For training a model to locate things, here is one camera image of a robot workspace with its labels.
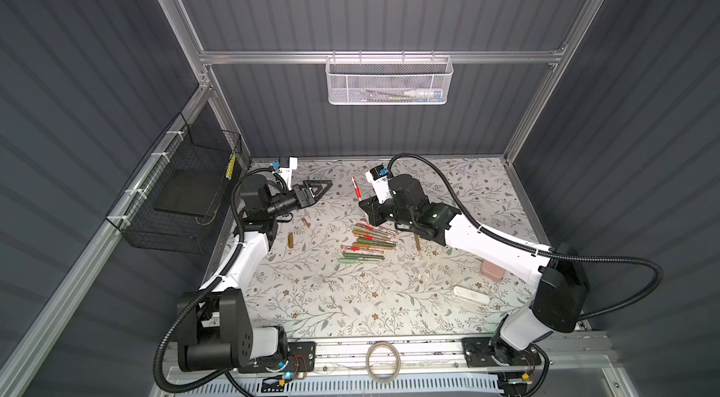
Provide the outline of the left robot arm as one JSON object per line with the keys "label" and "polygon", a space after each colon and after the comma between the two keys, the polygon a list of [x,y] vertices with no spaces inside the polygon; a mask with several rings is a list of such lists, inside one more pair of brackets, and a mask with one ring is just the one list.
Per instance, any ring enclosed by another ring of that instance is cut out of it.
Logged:
{"label": "left robot arm", "polygon": [[251,170],[237,181],[230,197],[236,223],[232,249],[211,277],[178,303],[153,359],[160,390],[189,393],[220,376],[233,382],[232,371],[253,365],[275,373],[280,383],[291,379],[285,329],[253,326],[244,292],[269,254],[281,218],[319,203],[332,185],[330,180],[291,183],[274,166]]}

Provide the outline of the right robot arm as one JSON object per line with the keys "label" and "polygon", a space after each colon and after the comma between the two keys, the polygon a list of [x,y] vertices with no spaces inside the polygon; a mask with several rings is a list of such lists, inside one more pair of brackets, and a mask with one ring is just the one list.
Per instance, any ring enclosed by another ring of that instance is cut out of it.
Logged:
{"label": "right robot arm", "polygon": [[[508,364],[553,333],[571,333],[581,321],[605,316],[649,297],[664,278],[663,269],[636,256],[581,256],[573,248],[556,250],[530,243],[476,220],[462,203],[448,177],[428,159],[417,161],[437,174],[452,199],[433,202],[418,179],[396,174],[392,165],[371,168],[365,176],[375,195],[360,201],[373,226],[391,222],[400,231],[461,250],[509,271],[532,288],[528,303],[511,311],[487,343],[499,363]],[[587,264],[630,265],[651,271],[648,284],[633,295],[599,310],[584,311],[590,293]]]}

